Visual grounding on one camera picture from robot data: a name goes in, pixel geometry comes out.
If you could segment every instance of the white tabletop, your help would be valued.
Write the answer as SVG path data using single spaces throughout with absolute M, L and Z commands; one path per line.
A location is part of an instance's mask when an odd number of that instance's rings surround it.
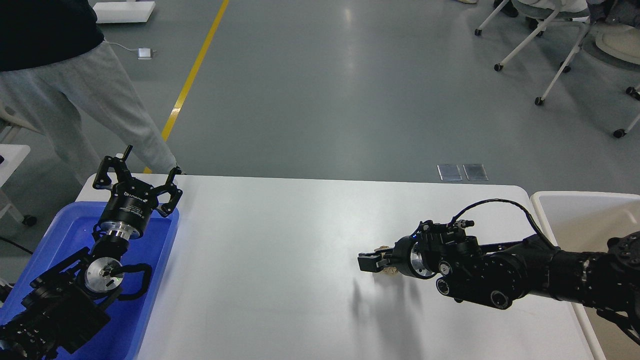
M 136 175 L 161 184 L 164 176 Z M 138 359 L 592 359 L 571 305 L 457 304 L 435 279 L 361 272 L 359 252 L 477 200 L 532 209 L 516 186 L 177 176 L 180 220 Z M 107 200 L 88 182 L 78 200 Z M 531 235 L 491 203 L 480 243 Z M 144 241 L 144 238 L 133 241 Z
M 9 179 L 11 174 L 27 157 L 31 148 L 28 145 L 11 145 L 0 143 L 0 155 L 4 161 L 0 164 L 0 187 Z

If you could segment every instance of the black shirt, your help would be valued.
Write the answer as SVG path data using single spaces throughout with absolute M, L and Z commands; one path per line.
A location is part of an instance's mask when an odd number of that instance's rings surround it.
M 0 71 L 74 58 L 104 35 L 87 0 L 0 0 Z

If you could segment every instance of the white box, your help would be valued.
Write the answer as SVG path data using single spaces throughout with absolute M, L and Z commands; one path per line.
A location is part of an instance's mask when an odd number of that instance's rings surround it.
M 531 197 L 542 231 L 567 251 L 607 252 L 607 240 L 640 231 L 640 195 L 600 192 L 537 192 Z M 640 359 L 640 347 L 594 309 L 576 305 L 590 322 L 581 321 L 594 356 L 598 345 L 608 360 Z
M 93 6 L 98 24 L 107 22 L 147 22 L 156 7 L 155 1 L 96 3 Z

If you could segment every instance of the metal floor plate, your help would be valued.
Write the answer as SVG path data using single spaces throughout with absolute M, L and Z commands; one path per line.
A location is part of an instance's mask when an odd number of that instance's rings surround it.
M 453 164 L 438 165 L 438 172 L 442 181 L 462 181 L 460 167 Z
M 465 174 L 469 181 L 487 181 L 489 177 L 486 175 L 484 165 L 482 164 L 464 164 L 462 167 L 465 169 Z

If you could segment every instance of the gray floor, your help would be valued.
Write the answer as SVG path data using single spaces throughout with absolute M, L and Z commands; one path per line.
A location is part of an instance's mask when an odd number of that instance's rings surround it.
M 482 163 L 483 183 L 529 194 L 637 193 L 640 128 L 620 140 L 611 131 L 640 111 L 624 95 L 640 74 L 579 54 L 535 106 L 577 29 L 550 28 L 496 73 L 529 30 L 500 15 L 475 37 L 491 3 L 231 1 L 168 143 L 189 174 L 440 182 L 438 164 Z M 115 48 L 160 128 L 220 4 L 158 1 L 147 24 L 102 27 L 110 41 L 157 50 L 141 61 Z M 84 126 L 99 153 L 124 150 Z M 4 217 L 0 235 L 35 248 L 80 186 L 44 137 L 14 142 L 31 154 L 3 190 L 40 221 Z M 26 258 L 3 243 L 0 254 L 0 276 L 16 280 Z

